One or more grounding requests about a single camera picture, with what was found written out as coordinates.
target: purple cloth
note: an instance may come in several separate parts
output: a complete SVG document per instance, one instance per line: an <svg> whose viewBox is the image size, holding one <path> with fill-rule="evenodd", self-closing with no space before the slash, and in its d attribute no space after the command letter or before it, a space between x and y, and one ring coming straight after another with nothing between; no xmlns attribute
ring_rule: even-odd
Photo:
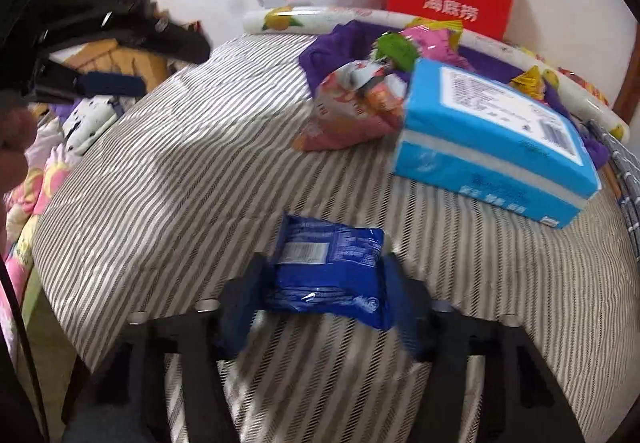
<svg viewBox="0 0 640 443"><path fill-rule="evenodd" d="M388 31L398 32L397 28L381 26L377 24L369 24L352 20L346 24L338 24L331 33L320 35L309 45L298 59L300 67L306 73L306 81L313 94L321 82L330 74L343 65L353 62L354 60L364 60L369 57L369 52L373 46L373 42L379 38L382 33ZM516 76L523 73L521 69L512 66L502 60L490 57L484 53L474 51L473 49L460 46L461 56L465 57L473 67L476 68L478 74L508 84ZM405 82L410 81L411 75L402 71L394 71ZM566 119L574 123L571 119L569 111L560 102L558 92L550 86L546 81L545 102L554 111L562 114ZM582 142L593 161L596 169L600 169L609 160L609 150L599 141L590 136L587 132L580 133Z"/></svg>
<svg viewBox="0 0 640 443"><path fill-rule="evenodd" d="M320 35L298 57L300 67L306 73L306 81L313 95L322 81L335 70L354 60L369 58L371 47L382 33L399 31L388 26L368 24L352 20L338 24L331 33ZM411 79L411 73L394 71L405 82Z"/></svg>
<svg viewBox="0 0 640 443"><path fill-rule="evenodd" d="M74 103L70 103L66 105L66 103L51 103L49 104L49 108L53 111L53 113L58 116L60 120L60 125L65 123L65 121L71 116L71 113L78 106L78 103L82 102L82 98L76 98Z"/></svg>

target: snack wrapper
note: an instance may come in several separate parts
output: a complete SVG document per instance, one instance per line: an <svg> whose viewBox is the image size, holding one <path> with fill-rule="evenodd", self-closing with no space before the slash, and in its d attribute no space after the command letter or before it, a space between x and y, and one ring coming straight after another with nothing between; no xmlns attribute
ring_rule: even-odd
<svg viewBox="0 0 640 443"><path fill-rule="evenodd" d="M519 90L529 98L545 103L545 82L540 75L538 66L533 66L519 76L516 76L509 86Z"/></svg>
<svg viewBox="0 0 640 443"><path fill-rule="evenodd" d="M338 150L400 130L406 84L375 62L356 61L329 74L292 147Z"/></svg>
<svg viewBox="0 0 640 443"><path fill-rule="evenodd" d="M284 214L265 309L333 313L380 330L393 324L380 253L385 233Z"/></svg>
<svg viewBox="0 0 640 443"><path fill-rule="evenodd" d="M475 73L476 70L469 61L458 55L458 52L451 47L450 33L448 28L432 29L426 26L414 26L400 32L417 47L422 58L436 60Z"/></svg>

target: tissue package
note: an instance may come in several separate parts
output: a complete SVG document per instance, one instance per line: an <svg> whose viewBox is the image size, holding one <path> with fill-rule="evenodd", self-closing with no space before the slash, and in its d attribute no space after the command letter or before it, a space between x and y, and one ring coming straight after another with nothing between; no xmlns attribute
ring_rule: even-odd
<svg viewBox="0 0 640 443"><path fill-rule="evenodd" d="M418 60L394 172L562 228L601 188L575 127L511 87Z"/></svg>

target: bed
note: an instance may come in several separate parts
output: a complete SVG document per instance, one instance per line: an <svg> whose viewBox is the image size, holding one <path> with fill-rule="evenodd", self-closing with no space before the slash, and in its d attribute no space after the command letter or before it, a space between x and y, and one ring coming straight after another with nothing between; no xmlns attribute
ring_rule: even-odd
<svg viewBox="0 0 640 443"><path fill-rule="evenodd" d="M247 35L145 97L92 147L41 217L34 262L63 330L94 368L135 311L215 296L285 210L378 227L412 277L469 315L516 314L574 409L604 442L640 393L640 282L611 188L563 230L390 174L394 138L338 152L290 143L309 110L298 55L313 36ZM243 441L403 441L428 365L395 330L260 312L220 363ZM478 423L472 359L461 441ZM180 362L167 362L174 441L187 441Z"/></svg>

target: white patterned cloth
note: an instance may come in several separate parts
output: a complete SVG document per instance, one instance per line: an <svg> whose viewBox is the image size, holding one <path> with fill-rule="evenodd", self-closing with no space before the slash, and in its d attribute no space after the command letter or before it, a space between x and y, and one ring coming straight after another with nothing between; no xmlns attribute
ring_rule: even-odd
<svg viewBox="0 0 640 443"><path fill-rule="evenodd" d="M465 314L523 321L586 440L604 442L640 393L640 285L609 188L553 230L390 174L394 138L337 152L290 148L310 102L300 52L313 37L245 36L172 76L105 133L55 195L34 245L56 317L95 367L127 315L189 310L254 251L281 213L382 228L412 277ZM472 359L461 438L477 426ZM395 330L333 315L257 315L220 363L248 442L404 441L428 375ZM179 365L168 409L186 441Z"/></svg>

